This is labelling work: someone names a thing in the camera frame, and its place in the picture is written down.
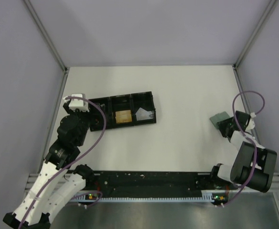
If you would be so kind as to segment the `green card holder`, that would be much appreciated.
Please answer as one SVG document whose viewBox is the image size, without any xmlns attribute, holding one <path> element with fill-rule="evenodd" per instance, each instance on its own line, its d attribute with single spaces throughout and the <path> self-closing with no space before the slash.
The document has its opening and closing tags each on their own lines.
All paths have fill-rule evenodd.
<svg viewBox="0 0 279 229">
<path fill-rule="evenodd" d="M 218 113 L 218 114 L 210 117 L 209 120 L 211 121 L 211 123 L 213 124 L 215 129 L 219 129 L 218 123 L 222 122 L 222 121 L 224 121 L 226 119 L 229 119 L 229 118 L 230 118 L 230 116 L 228 115 L 227 112 L 221 112 L 221 113 Z"/>
</svg>

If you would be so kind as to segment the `black three-compartment tray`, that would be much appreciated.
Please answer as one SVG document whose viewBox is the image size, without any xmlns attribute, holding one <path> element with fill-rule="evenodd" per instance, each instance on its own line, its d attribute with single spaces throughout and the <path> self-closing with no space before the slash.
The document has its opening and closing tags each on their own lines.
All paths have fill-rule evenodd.
<svg viewBox="0 0 279 229">
<path fill-rule="evenodd" d="M 156 123 L 156 109 L 151 91 L 94 98 L 90 101 L 101 108 L 105 114 L 107 130 Z M 150 120 L 137 121 L 135 113 L 140 107 L 147 111 L 153 111 L 154 118 Z M 115 112 L 123 110 L 131 110 L 132 122 L 117 124 L 115 120 Z"/>
</svg>

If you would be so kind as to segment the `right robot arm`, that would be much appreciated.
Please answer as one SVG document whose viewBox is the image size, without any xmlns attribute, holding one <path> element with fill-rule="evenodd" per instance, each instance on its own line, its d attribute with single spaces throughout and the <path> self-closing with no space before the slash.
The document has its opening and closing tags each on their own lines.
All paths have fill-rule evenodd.
<svg viewBox="0 0 279 229">
<path fill-rule="evenodd" d="M 254 129 L 255 114 L 236 111 L 233 117 L 227 112 L 218 113 L 210 118 L 211 123 L 222 137 L 226 138 L 237 150 L 232 165 L 213 166 L 209 183 L 219 189 L 234 184 L 266 193 L 269 191 L 275 171 L 277 153 L 257 142 L 250 133 Z"/>
</svg>

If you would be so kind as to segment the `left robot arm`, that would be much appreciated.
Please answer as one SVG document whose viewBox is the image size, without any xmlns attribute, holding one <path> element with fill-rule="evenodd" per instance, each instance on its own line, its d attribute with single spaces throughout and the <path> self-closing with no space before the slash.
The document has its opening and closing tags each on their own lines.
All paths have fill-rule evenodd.
<svg viewBox="0 0 279 229">
<path fill-rule="evenodd" d="M 93 171 L 78 165 L 59 189 L 57 184 L 68 169 L 84 156 L 79 147 L 84 144 L 92 121 L 91 107 L 96 108 L 103 121 L 106 116 L 99 105 L 80 97 L 67 97 L 63 104 L 67 116 L 57 129 L 57 140 L 46 155 L 35 183 L 22 203 L 3 222 L 13 229 L 48 229 L 63 207 L 83 188 L 94 186 Z"/>
</svg>

